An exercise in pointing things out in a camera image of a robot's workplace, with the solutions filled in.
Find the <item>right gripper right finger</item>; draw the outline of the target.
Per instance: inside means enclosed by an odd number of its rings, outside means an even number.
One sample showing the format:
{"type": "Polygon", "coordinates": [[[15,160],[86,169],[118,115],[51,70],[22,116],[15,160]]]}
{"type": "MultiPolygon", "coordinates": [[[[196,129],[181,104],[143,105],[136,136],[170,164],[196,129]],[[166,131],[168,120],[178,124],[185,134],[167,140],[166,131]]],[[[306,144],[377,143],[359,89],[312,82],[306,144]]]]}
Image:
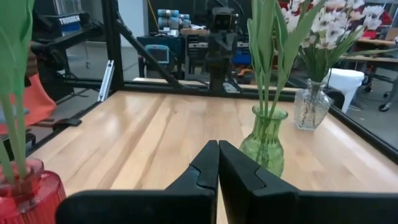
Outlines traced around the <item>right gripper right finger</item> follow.
{"type": "Polygon", "coordinates": [[[397,194],[300,190],[228,141],[219,147],[229,223],[397,223],[397,194]]]}

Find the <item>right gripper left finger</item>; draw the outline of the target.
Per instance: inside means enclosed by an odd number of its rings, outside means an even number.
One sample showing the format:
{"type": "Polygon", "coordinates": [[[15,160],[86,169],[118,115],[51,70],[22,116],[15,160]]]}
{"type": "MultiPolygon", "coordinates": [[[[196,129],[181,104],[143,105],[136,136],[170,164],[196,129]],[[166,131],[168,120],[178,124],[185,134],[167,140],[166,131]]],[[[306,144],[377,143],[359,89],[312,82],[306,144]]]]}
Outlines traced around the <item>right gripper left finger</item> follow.
{"type": "Polygon", "coordinates": [[[220,148],[208,141],[164,190],[86,190],[57,208],[57,223],[216,223],[220,148]]]}

